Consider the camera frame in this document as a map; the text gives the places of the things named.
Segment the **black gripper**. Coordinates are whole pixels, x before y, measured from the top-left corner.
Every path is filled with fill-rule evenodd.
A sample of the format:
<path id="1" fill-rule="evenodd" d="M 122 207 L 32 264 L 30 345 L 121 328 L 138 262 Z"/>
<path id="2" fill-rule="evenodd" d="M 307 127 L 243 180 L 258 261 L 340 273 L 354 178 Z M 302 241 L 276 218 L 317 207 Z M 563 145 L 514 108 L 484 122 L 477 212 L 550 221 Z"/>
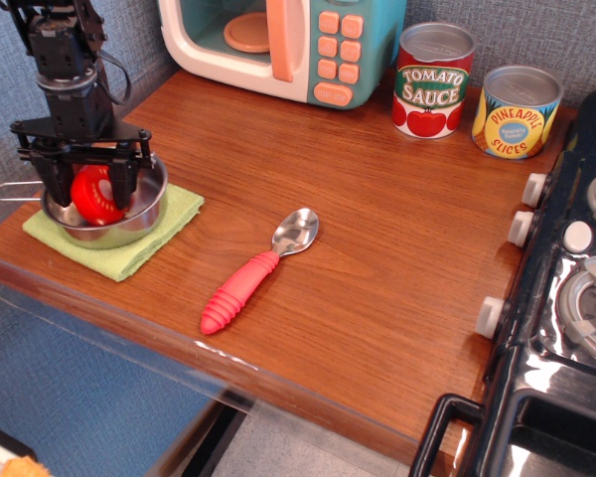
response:
<path id="1" fill-rule="evenodd" d="M 64 79 L 37 73 L 36 83 L 49 115 L 11 124 L 19 158 L 33 164 L 46 191 L 62 207 L 72 202 L 72 164 L 107 165 L 115 205 L 127 210 L 137 171 L 155 163 L 151 133 L 115 116 L 113 105 L 120 100 L 109 91 L 105 68 L 87 67 Z"/>

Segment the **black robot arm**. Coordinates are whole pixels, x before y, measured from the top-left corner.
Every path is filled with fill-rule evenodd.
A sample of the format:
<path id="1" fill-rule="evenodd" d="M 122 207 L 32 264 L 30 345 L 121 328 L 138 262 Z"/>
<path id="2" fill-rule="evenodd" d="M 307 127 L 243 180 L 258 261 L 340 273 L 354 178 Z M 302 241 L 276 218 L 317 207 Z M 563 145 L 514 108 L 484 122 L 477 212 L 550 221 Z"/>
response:
<path id="1" fill-rule="evenodd" d="M 10 129 L 21 160 L 36 169 L 53 200 L 68 206 L 79 165 L 108 169 L 115 206 L 125 210 L 138 174 L 150 168 L 151 134 L 118 119 L 124 101 L 109 89 L 105 71 L 114 57 L 103 51 L 103 20 L 88 1 L 2 1 L 27 54 L 49 116 L 17 120 Z"/>

